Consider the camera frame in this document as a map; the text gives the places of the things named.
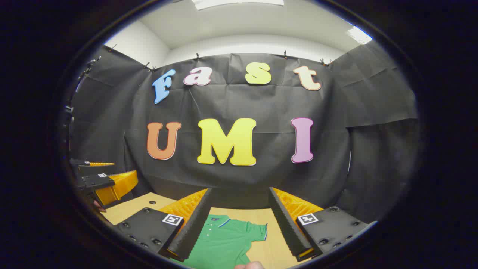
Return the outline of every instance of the letter f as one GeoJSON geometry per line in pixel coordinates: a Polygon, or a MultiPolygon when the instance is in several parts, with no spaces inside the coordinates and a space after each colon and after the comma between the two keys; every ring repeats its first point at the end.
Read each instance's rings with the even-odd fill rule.
{"type": "Polygon", "coordinates": [[[176,74],[176,71],[171,69],[152,84],[154,86],[154,90],[156,91],[156,99],[154,100],[155,104],[161,102],[164,98],[166,98],[166,96],[168,96],[169,91],[166,90],[166,88],[171,87],[173,82],[171,81],[170,77],[174,74],[176,74]]]}

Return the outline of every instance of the wooden table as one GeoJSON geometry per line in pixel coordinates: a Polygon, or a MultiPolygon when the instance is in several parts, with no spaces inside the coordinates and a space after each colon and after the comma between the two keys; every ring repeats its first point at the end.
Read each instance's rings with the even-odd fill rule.
{"type": "MultiPolygon", "coordinates": [[[[103,215],[111,223],[118,224],[145,207],[159,210],[173,202],[175,200],[150,192],[108,208],[103,215]],[[156,204],[150,204],[150,201],[155,201],[156,204]]],[[[270,208],[226,209],[213,207],[209,213],[213,215],[227,215],[231,219],[250,221],[254,224],[267,223],[267,239],[261,242],[252,242],[252,247],[247,252],[247,256],[251,261],[260,261],[266,269],[284,269],[305,262],[297,262],[295,257],[292,256],[270,208]]]]}

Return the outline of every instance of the foam letter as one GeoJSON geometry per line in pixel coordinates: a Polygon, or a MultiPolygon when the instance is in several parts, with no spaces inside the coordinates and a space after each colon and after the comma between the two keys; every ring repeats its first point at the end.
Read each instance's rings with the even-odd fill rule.
{"type": "Polygon", "coordinates": [[[191,70],[190,73],[189,76],[184,78],[184,84],[186,85],[196,84],[198,86],[204,86],[211,82],[212,68],[210,67],[197,67],[191,70]]]}
{"type": "Polygon", "coordinates": [[[230,162],[233,165],[252,166],[256,164],[256,158],[252,155],[252,129],[256,126],[253,119],[238,119],[232,125],[226,136],[215,119],[205,119],[197,124],[203,130],[201,155],[197,157],[198,163],[213,164],[216,158],[212,156],[211,148],[214,148],[217,158],[224,164],[232,148],[234,155],[230,162]]]}
{"type": "Polygon", "coordinates": [[[312,75],[317,75],[313,70],[309,70],[309,67],[301,66],[293,70],[295,74],[299,74],[300,83],[302,86],[308,90],[318,90],[320,89],[320,83],[314,82],[312,80],[312,75]]]}
{"type": "Polygon", "coordinates": [[[152,84],[154,86],[154,90],[156,91],[156,99],[154,100],[155,104],[161,102],[164,98],[166,98],[166,96],[168,96],[169,91],[166,90],[166,88],[171,87],[173,82],[170,77],[174,74],[176,74],[176,71],[171,69],[152,84]]]}
{"type": "Polygon", "coordinates": [[[271,68],[266,63],[250,63],[246,66],[246,80],[249,84],[267,84],[272,76],[268,72],[271,68]]]}
{"type": "Polygon", "coordinates": [[[308,118],[295,118],[291,120],[295,128],[295,154],[293,163],[303,163],[312,160],[314,155],[310,152],[310,127],[314,124],[308,118]]]}
{"type": "Polygon", "coordinates": [[[151,157],[159,160],[167,160],[174,155],[174,151],[176,150],[176,138],[181,124],[174,122],[166,124],[166,129],[168,129],[168,144],[164,150],[158,148],[159,130],[161,130],[162,127],[162,123],[148,124],[148,142],[146,148],[151,157]]]}

